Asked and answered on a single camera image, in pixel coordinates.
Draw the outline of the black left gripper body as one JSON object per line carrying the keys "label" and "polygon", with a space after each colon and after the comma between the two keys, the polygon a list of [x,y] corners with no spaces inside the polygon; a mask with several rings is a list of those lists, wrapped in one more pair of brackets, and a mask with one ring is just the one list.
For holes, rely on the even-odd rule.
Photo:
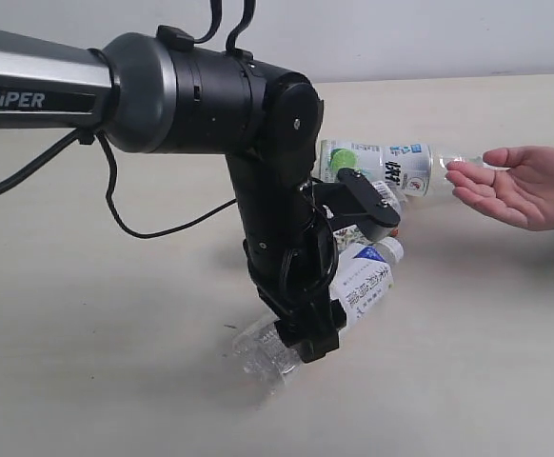
{"label": "black left gripper body", "polygon": [[319,305],[338,267],[336,241],[326,214],[313,209],[280,219],[267,210],[243,211],[244,251],[250,278],[260,298],[284,323],[296,323],[311,305]]}

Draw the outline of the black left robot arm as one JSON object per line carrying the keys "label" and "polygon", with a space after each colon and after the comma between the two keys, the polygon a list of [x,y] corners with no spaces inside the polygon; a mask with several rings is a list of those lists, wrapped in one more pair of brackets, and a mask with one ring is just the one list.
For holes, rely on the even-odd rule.
{"label": "black left robot arm", "polygon": [[109,163],[222,156],[250,278],[305,362],[337,349],[346,323],[328,292],[338,255],[311,181],[323,115],[300,72],[203,49],[175,28],[86,49],[0,30],[0,129],[66,131],[0,196],[76,142],[99,143]]}

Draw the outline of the open human hand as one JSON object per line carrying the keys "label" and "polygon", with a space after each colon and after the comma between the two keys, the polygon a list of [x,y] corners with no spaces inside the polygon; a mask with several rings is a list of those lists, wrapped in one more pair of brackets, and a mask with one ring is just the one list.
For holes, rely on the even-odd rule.
{"label": "open human hand", "polygon": [[482,215],[519,229],[554,230],[554,148],[493,149],[483,162],[451,161],[453,195]]}

